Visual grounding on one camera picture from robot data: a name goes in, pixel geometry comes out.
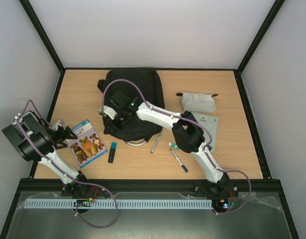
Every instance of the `pen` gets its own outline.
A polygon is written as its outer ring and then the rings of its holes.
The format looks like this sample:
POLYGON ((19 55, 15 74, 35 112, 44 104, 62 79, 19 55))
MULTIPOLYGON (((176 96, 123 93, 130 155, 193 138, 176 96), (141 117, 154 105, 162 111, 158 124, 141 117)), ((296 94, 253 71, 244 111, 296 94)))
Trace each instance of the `pen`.
POLYGON ((177 157, 177 155, 175 154, 175 152, 170 148, 169 149, 171 151, 171 153, 173 154, 173 156, 177 159, 177 161, 179 162, 179 164, 181 165, 181 167, 184 169, 184 171, 187 173, 188 169, 182 164, 182 162, 180 161, 180 159, 177 157))
POLYGON ((168 143, 168 146, 171 146, 171 147, 173 147, 173 148, 176 148, 176 149, 179 149, 179 150, 181 150, 175 143, 173 143, 173 142, 169 142, 168 143))
POLYGON ((153 146, 153 148, 152 148, 152 150, 151 150, 151 153, 154 152, 154 150, 155 150, 155 148, 156 148, 156 145, 157 145, 159 139, 161 138, 161 136, 162 136, 162 132, 160 132, 159 135, 157 136, 156 142, 154 143, 154 146, 153 146))

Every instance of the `gray notebook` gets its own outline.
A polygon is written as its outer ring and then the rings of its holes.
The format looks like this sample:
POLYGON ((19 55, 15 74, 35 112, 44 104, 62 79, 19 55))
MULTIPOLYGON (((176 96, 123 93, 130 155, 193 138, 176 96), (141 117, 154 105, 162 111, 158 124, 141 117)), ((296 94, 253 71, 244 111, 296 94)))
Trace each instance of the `gray notebook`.
MULTIPOLYGON (((212 136, 212 143, 210 144, 211 146, 210 152, 214 153, 214 148, 216 145, 216 137, 217 137, 218 117, 201 114, 198 112, 192 112, 192 114, 196 118, 197 122, 202 126, 204 126, 206 129, 208 129, 208 131, 210 132, 212 136)), ((209 136, 206 132, 204 133, 204 138, 206 142, 209 141, 209 136)))

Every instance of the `white cable tray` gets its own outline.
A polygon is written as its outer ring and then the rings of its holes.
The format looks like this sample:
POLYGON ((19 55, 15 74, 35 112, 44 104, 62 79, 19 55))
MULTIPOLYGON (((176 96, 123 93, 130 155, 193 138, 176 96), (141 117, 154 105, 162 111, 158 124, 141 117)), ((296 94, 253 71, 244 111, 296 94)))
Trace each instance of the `white cable tray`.
MULTIPOLYGON (((27 199, 25 209, 75 209, 74 199, 27 199)), ((211 200, 122 200, 119 209, 212 209, 211 200)), ((97 199, 95 203, 82 204, 79 208, 115 209, 112 199, 97 199)))

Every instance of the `black metal frame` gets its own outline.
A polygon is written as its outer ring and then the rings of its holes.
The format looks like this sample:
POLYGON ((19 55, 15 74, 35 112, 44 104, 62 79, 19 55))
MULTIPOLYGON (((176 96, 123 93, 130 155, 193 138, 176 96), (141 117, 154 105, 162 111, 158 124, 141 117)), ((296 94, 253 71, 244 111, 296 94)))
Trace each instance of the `black metal frame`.
MULTIPOLYGON (((116 68, 64 68, 61 63, 60 58, 58 57, 55 49, 53 48, 50 39, 48 38, 45 30, 42 27, 41 22, 39 21, 34 9, 32 8, 29 0, 19 0, 26 11, 28 17, 30 18, 33 26, 37 30, 41 40, 45 44, 47 50, 49 51, 54 63, 58 67, 61 75, 56 87, 56 91, 50 106, 50 110, 47 116, 47 120, 51 120, 55 104, 60 92, 61 84, 65 75, 66 70, 89 70, 89 69, 101 69, 101 70, 110 70, 116 68)), ((284 191, 279 180, 271 179, 271 173, 265 157, 263 147, 260 141, 259 133, 256 127, 255 119, 252 114, 252 110, 247 98, 247 94, 242 82, 241 73, 245 69, 247 63, 249 62, 251 56, 258 47, 263 36, 267 32, 269 26, 271 25, 273 19, 276 17, 278 11, 285 0, 276 0, 269 11, 267 17, 265 18, 263 24, 261 25, 258 33, 256 34, 253 42, 251 43, 246 55, 244 56, 241 64, 238 69, 207 69, 207 68, 182 68, 182 69, 173 69, 173 68, 156 68, 156 70, 221 70, 221 71, 233 71, 237 86, 239 89, 240 97, 242 104, 245 110, 247 121, 249 124, 251 136, 254 142, 256 153, 258 156, 259 164, 264 179, 251 180, 252 188, 256 192, 277 192, 282 204, 282 207, 285 211, 286 219, 290 228, 290 232, 293 238, 299 238, 297 230, 295 228, 291 212, 287 203, 287 200, 284 195, 284 191)), ((3 230, 1 232, 0 238, 6 238, 13 214, 16 209, 21 192, 24 191, 61 191, 62 183, 59 179, 32 179, 36 170, 36 163, 33 163, 29 178, 21 179, 14 199, 12 201, 10 211, 8 213, 7 219, 5 221, 3 230)), ((210 195, 207 195, 206 192, 201 192, 200 190, 196 191, 196 187, 203 185, 205 180, 90 180, 91 182, 103 185, 107 187, 113 193, 117 192, 179 192, 182 194, 190 194, 192 196, 204 197, 208 196, 211 199, 210 195)), ((248 182, 247 180, 231 180, 230 184, 234 184, 238 188, 238 192, 247 192, 248 182)))

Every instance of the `barcode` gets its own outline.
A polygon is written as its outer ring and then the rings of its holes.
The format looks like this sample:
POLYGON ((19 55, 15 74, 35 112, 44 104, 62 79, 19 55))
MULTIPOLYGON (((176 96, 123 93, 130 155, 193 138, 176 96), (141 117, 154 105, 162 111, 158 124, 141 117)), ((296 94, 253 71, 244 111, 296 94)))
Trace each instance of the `barcode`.
POLYGON ((202 121, 207 121, 207 116, 201 116, 202 121))

